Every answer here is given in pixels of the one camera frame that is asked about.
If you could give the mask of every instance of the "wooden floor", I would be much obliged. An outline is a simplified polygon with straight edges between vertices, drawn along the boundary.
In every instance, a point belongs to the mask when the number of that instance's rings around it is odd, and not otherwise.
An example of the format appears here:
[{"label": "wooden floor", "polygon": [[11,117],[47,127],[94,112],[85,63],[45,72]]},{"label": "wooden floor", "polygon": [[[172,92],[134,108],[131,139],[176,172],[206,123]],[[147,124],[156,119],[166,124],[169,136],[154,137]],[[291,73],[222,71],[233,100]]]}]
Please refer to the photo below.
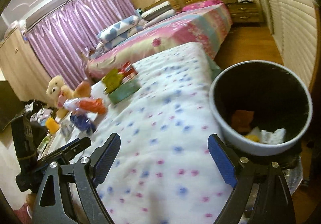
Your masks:
[{"label": "wooden floor", "polygon": [[[283,64],[273,37],[267,27],[232,27],[214,61],[225,69],[249,60],[266,60]],[[309,177],[312,150],[303,140],[301,153],[304,178]],[[321,201],[320,180],[312,181],[308,188],[299,187],[293,194],[296,222],[302,224]]]}]

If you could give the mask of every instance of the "snack package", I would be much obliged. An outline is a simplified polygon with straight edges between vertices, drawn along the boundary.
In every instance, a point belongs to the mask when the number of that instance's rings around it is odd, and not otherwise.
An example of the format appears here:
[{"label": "snack package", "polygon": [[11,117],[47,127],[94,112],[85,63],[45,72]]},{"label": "snack package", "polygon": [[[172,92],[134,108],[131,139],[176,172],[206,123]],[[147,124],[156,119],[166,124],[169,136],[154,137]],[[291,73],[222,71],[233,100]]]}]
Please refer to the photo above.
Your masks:
[{"label": "snack package", "polygon": [[109,94],[116,90],[121,85],[123,78],[124,75],[118,69],[112,69],[102,78],[102,83],[106,85],[104,93]]},{"label": "snack package", "polygon": [[92,135],[96,131],[94,123],[85,115],[77,115],[74,112],[70,115],[70,121],[80,130]]},{"label": "snack package", "polygon": [[131,73],[130,75],[126,76],[126,77],[123,79],[122,83],[127,83],[127,82],[129,82],[130,80],[134,79],[135,76],[136,76],[135,73]]},{"label": "snack package", "polygon": [[134,69],[134,67],[132,66],[132,64],[128,61],[127,63],[125,63],[120,69],[119,72],[122,73],[124,75],[124,77],[127,77],[130,74],[134,74],[137,75],[138,72]]},{"label": "snack package", "polygon": [[93,112],[98,114],[104,114],[107,112],[107,108],[103,104],[102,98],[91,99],[91,98],[75,98],[68,99],[65,101],[65,109],[74,112],[77,115],[85,114],[87,112]]}]

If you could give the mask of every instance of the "mattress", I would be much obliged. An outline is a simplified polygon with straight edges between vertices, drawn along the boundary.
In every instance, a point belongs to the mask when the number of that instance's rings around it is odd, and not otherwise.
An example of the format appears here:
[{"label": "mattress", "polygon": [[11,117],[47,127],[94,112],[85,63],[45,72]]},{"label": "mattress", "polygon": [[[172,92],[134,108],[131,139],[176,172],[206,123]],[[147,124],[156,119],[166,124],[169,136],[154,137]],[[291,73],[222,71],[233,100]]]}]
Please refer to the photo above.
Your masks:
[{"label": "mattress", "polygon": [[[209,107],[211,70],[202,44],[191,42],[134,64],[141,89],[104,116],[76,156],[90,156],[111,133],[120,151],[97,192],[115,223],[213,224],[232,188],[225,184],[207,148],[208,137],[221,136]],[[103,96],[101,82],[93,86]],[[75,129],[69,142],[77,138]],[[56,137],[49,152],[66,144]],[[76,199],[76,188],[72,186]]]},{"label": "mattress", "polygon": [[117,45],[111,51],[87,63],[93,78],[102,78],[113,68],[134,63],[155,53],[188,42],[199,42],[205,53],[214,59],[232,25],[224,4],[180,13],[161,21]]}]

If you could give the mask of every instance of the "wooden bedside cabinet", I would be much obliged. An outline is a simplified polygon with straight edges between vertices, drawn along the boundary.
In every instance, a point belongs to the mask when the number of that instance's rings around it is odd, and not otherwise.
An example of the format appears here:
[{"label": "wooden bedside cabinet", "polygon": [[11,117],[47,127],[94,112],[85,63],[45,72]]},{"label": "wooden bedside cabinet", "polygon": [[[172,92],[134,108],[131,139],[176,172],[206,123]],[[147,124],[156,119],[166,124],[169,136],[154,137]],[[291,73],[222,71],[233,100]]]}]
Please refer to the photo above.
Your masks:
[{"label": "wooden bedside cabinet", "polygon": [[227,5],[233,23],[259,23],[259,11],[255,2],[230,3]]}]

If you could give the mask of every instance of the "pillow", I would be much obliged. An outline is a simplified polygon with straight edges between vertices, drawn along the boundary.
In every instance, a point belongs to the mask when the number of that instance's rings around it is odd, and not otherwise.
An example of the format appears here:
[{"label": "pillow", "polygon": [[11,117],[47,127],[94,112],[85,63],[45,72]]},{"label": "pillow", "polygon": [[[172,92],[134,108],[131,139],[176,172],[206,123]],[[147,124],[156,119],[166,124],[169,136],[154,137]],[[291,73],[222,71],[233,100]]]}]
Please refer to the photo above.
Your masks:
[{"label": "pillow", "polygon": [[97,34],[97,37],[104,43],[108,43],[109,41],[115,39],[118,35],[137,25],[138,22],[138,16],[130,16],[102,30],[99,34]]},{"label": "pillow", "polygon": [[172,9],[172,6],[171,6],[170,2],[166,1],[160,5],[153,7],[152,9],[149,9],[146,12],[143,12],[142,18],[147,21],[150,21],[150,20],[154,19],[155,17],[157,17],[157,16],[159,16],[159,15],[161,15],[171,9]]},{"label": "pillow", "polygon": [[124,32],[124,33],[120,34],[119,36],[117,36],[115,39],[111,40],[108,43],[105,43],[105,49],[110,51],[116,45],[119,45],[121,42],[125,41],[129,37],[133,36],[134,34],[140,32],[142,30],[143,30],[142,26],[134,26],[133,28],[130,28],[126,32]]},{"label": "pillow", "polygon": [[100,42],[96,47],[95,53],[93,53],[90,56],[90,60],[94,60],[94,59],[102,56],[103,54],[109,52],[115,46],[119,45],[121,42],[125,41],[126,39],[128,39],[132,35],[140,32],[142,30],[143,30],[142,26],[134,26],[134,27],[130,28],[129,30],[127,30],[126,32],[123,32],[122,34],[120,34],[119,36],[114,38],[113,40],[109,41],[108,43],[103,44],[103,42]]},{"label": "pillow", "polygon": [[218,5],[221,3],[223,3],[221,0],[206,0],[203,2],[193,3],[190,5],[184,6],[182,9],[182,12],[187,12],[187,11],[194,10],[194,9],[204,8],[207,6],[215,6],[215,5]]},{"label": "pillow", "polygon": [[149,21],[147,24],[144,25],[144,29],[147,27],[150,27],[154,24],[157,24],[160,21],[163,21],[169,17],[172,17],[176,15],[176,11],[174,9],[171,9],[169,11],[166,11],[165,13],[159,15],[158,17],[154,18],[152,21]]}]

